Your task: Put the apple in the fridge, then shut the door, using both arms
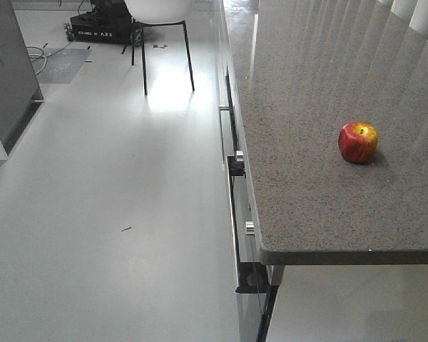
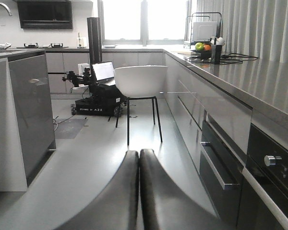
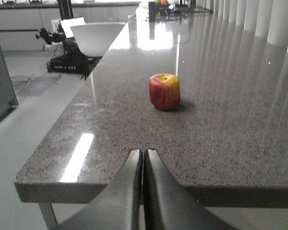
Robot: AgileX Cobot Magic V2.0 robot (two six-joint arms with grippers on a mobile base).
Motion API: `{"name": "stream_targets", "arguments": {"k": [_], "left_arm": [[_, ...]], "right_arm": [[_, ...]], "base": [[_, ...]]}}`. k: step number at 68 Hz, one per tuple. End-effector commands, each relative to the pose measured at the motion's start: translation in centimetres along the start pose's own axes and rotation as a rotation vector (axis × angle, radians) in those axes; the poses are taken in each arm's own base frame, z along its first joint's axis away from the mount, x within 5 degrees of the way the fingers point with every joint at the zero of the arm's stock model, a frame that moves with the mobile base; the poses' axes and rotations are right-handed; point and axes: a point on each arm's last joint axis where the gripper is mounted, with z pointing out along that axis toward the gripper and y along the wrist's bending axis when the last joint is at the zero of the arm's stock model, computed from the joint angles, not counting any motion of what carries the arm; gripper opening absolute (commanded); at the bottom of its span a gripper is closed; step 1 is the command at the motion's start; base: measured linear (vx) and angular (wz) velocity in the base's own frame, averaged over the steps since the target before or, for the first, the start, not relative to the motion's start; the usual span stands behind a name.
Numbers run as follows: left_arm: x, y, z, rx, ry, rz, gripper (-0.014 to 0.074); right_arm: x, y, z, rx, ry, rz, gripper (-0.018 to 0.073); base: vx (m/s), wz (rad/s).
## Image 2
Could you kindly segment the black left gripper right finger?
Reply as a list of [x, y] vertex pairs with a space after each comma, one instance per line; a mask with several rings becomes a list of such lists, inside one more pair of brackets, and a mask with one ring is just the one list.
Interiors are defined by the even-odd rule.
[[169, 177], [152, 149], [140, 151], [140, 194], [146, 230], [229, 230]]

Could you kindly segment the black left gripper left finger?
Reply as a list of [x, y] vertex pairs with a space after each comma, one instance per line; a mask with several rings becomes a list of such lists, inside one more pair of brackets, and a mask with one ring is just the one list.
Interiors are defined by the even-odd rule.
[[58, 230], [134, 230], [139, 199], [139, 155], [128, 150], [98, 196]]

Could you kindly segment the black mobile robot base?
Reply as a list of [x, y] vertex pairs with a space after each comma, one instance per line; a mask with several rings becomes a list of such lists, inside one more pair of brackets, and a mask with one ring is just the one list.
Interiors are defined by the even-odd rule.
[[90, 63], [79, 64], [82, 72], [76, 75], [73, 71], [66, 73], [63, 81], [69, 81], [73, 86], [84, 85], [88, 87], [89, 97], [76, 100], [71, 105], [72, 115], [102, 115], [120, 117], [121, 104], [126, 101], [126, 97], [118, 90], [115, 85], [98, 84], [93, 70], [95, 63], [104, 62], [102, 60], [102, 41], [100, 18], [87, 18], [88, 38], [89, 38], [89, 57]]

